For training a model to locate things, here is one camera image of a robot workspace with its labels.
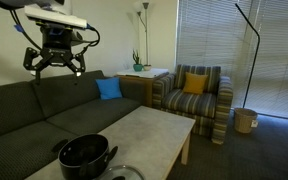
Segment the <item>armchair armrest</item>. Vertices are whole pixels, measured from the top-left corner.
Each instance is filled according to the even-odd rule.
[[[153,83],[152,107],[161,109],[162,99],[174,88],[175,73],[168,74]]]
[[[212,141],[216,144],[223,144],[224,142],[232,100],[233,88],[231,79],[227,76],[221,76],[217,94],[215,121],[212,134]]]
[[[120,89],[123,97],[129,98],[144,105],[145,102],[145,83],[130,79],[120,78]]]

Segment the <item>striped armchair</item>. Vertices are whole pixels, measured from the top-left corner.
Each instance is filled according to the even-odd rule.
[[[185,72],[208,75],[202,95],[183,93]],[[153,84],[153,108],[196,120],[194,133],[223,144],[233,99],[231,80],[221,76],[221,67],[179,64],[176,72]]]

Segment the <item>trash can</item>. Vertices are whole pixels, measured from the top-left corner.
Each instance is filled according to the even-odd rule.
[[[234,109],[234,128],[241,133],[250,133],[252,131],[252,121],[256,120],[257,113],[246,108]]]

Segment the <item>yellow pillow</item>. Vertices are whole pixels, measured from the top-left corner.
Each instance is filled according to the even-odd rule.
[[[197,75],[192,73],[185,73],[186,80],[183,92],[193,94],[203,94],[205,81],[208,75]]]

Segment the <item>green plant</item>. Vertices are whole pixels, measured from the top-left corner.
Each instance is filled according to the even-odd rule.
[[[135,61],[135,64],[141,64],[141,58],[138,55],[138,51],[137,50],[136,50],[136,53],[133,50],[133,60]]]

